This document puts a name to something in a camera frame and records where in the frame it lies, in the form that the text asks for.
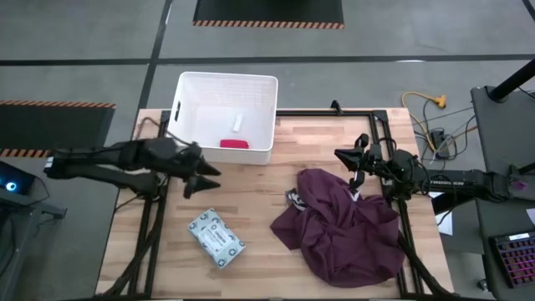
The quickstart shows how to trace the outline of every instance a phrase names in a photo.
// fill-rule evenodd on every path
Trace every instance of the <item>electrical plug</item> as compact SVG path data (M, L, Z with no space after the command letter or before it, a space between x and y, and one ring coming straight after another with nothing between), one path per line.
M441 96L438 96L438 97L435 97L433 99L433 102L441 109L444 109L446 107L446 96L445 95L441 95Z

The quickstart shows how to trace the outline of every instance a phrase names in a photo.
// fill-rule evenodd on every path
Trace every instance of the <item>white plastic basket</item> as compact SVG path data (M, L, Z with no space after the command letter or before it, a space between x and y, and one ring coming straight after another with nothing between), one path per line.
M266 165L273 148L277 92L273 76L184 72L168 130L196 141L207 161ZM225 139L244 140L249 149L221 148Z

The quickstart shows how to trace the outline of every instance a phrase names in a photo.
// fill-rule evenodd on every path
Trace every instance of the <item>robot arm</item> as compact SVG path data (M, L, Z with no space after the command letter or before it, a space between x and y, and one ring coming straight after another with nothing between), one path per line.
M349 181L352 189L364 182L364 173L377 175L390 182L389 195L410 200L417 191L426 194L433 191L466 195L505 201L509 195L509 178L491 172L472 171L433 171L427 170L414 156L406 150L395 150L392 157L384 161L379 144L372 144L368 150L368 136L362 134L350 150L335 150L334 154L350 170L355 178Z
M128 174L99 165L116 166L123 171L147 169L181 178L186 183L185 198L190 198L194 192L220 186L203 176L219 176L221 172L206 163L197 143L177 151L171 138L119 142L90 150L53 150L44 172L53 179L85 177L119 188L128 187L144 196L157 194L160 179L154 172Z

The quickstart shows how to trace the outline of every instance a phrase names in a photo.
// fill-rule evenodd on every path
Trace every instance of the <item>keyboard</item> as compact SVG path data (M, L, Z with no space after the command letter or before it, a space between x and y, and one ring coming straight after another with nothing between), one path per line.
M489 238L509 288L535 283L535 232Z

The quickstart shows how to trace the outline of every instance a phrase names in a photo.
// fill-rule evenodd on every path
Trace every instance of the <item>blue light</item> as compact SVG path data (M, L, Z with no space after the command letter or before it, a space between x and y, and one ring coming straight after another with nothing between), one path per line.
M15 191L15 189L17 189L17 184L13 183L13 182L8 182L6 184L6 189L8 191Z

